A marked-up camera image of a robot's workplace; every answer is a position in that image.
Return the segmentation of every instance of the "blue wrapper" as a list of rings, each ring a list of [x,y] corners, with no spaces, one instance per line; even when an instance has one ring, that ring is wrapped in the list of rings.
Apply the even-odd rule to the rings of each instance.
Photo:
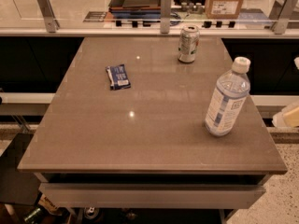
[[[106,71],[111,81],[112,90],[121,90],[131,87],[131,83],[124,68],[124,64],[107,66]]]

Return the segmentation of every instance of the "can lid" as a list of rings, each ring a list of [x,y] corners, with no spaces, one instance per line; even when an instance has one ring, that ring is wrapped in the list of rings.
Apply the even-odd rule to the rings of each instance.
[[[249,71],[250,64],[251,64],[250,59],[239,56],[235,58],[232,65],[232,70],[237,73],[244,74]]]
[[[189,33],[197,33],[198,27],[196,25],[188,25],[183,27],[184,31]]]

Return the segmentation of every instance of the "bottle label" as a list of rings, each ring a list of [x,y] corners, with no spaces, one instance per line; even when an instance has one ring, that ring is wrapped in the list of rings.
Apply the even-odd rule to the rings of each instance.
[[[235,99],[224,95],[216,88],[206,114],[206,124],[219,133],[230,131],[245,100],[246,96]]]

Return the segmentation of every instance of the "plastic water bottle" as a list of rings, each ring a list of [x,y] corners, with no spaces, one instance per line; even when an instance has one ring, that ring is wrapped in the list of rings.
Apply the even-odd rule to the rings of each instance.
[[[205,119],[206,128],[213,135],[223,136],[232,130],[250,91],[246,74],[249,66],[249,59],[237,57],[232,69],[217,80]]]

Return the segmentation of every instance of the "bottle cap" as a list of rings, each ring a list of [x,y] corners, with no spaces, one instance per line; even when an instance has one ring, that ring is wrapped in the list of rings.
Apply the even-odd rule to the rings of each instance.
[[[235,58],[232,65],[232,70],[237,73],[244,74],[249,71],[250,64],[250,59],[239,56]]]

